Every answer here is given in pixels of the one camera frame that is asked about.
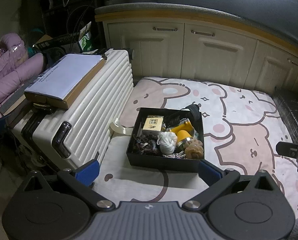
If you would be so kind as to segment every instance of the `suitcase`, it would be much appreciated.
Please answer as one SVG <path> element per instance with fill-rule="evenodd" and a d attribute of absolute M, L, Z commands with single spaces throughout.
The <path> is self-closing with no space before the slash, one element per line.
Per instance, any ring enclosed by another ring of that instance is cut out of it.
<path fill-rule="evenodd" d="M 131 64 L 125 50 L 108 50 L 107 61 L 67 110 L 30 111 L 12 129 L 21 144 L 49 161 L 54 170 L 76 169 L 92 159 L 101 163 L 132 92 Z"/>

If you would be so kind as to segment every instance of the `blue gripper pad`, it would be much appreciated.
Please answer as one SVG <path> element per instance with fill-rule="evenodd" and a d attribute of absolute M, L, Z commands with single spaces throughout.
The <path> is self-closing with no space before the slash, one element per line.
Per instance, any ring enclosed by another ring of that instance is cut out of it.
<path fill-rule="evenodd" d="M 85 186 L 89 186 L 98 177 L 99 172 L 100 164 L 96 159 L 93 159 L 77 168 L 74 177 Z"/>
<path fill-rule="evenodd" d="M 225 172 L 210 162 L 201 160 L 198 165 L 198 175 L 208 186 L 211 186 L 220 180 Z"/>

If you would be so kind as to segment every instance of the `white paper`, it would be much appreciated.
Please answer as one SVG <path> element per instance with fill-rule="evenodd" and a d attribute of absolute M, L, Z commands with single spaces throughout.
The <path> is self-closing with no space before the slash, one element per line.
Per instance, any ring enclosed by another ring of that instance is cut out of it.
<path fill-rule="evenodd" d="M 101 55 L 68 54 L 25 91 L 64 99 L 101 59 Z"/>

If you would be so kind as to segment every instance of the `metal handle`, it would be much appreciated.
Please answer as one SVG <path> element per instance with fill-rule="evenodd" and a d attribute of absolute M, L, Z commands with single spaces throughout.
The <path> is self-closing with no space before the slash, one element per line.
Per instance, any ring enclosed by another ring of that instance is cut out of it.
<path fill-rule="evenodd" d="M 193 34 L 199 34 L 199 35 L 204 35 L 204 36 L 211 36 L 211 37 L 214 37 L 215 36 L 214 33 L 201 33 L 201 32 L 195 32 L 194 30 L 191 30 L 191 33 L 193 33 Z"/>
<path fill-rule="evenodd" d="M 290 58 L 287 59 L 288 62 L 298 67 L 298 63 L 292 61 Z"/>
<path fill-rule="evenodd" d="M 154 31 L 164 31 L 164 32 L 176 32 L 178 29 L 175 28 L 175 29 L 168 29 L 168 28 L 156 28 L 156 27 L 153 27 L 152 28 Z"/>

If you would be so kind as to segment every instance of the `cartoon patterned fabric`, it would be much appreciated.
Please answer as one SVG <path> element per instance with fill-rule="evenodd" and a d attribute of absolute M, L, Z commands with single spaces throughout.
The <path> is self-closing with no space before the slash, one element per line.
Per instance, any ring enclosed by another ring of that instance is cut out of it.
<path fill-rule="evenodd" d="M 133 127 L 140 107 L 181 109 L 191 103 L 199 105 L 203 116 L 205 159 L 245 175 L 267 170 L 298 217 L 297 163 L 275 150 L 279 141 L 291 138 L 267 94 L 211 82 L 146 77 L 133 89 L 120 122 Z M 120 200 L 182 204 L 207 187 L 196 174 L 130 166 L 125 154 L 128 139 L 111 140 L 96 179 L 96 191 L 108 198 L 115 192 L 116 204 Z"/>

